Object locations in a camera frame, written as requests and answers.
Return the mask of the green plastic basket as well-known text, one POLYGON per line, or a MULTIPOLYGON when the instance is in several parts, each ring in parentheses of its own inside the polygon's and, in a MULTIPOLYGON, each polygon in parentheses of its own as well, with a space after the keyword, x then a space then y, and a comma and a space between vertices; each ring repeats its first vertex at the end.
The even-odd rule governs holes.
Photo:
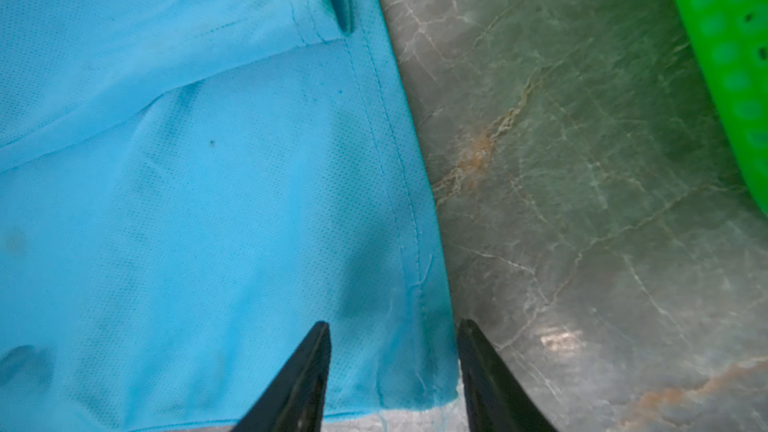
POLYGON ((746 186, 767 209, 767 0, 674 0, 746 186))

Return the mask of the teal t-shirt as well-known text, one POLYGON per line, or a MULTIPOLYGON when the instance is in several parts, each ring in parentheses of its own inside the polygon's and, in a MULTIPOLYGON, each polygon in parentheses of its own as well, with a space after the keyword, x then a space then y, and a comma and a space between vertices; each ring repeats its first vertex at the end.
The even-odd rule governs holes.
POLYGON ((1 427, 236 423, 330 326, 325 415, 457 395, 379 0, 1 0, 1 427))

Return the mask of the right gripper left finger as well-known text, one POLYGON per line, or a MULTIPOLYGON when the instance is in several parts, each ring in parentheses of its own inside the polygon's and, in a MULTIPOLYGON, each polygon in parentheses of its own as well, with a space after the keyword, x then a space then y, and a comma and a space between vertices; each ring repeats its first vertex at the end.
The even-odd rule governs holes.
POLYGON ((330 326, 318 321, 232 431, 319 431, 331 354, 330 326))

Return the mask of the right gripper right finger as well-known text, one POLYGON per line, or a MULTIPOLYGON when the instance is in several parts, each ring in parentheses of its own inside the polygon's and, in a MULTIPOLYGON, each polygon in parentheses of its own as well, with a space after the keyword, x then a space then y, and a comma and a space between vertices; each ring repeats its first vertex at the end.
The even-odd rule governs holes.
POLYGON ((470 431, 556 432, 476 322, 461 321, 457 349, 470 431))

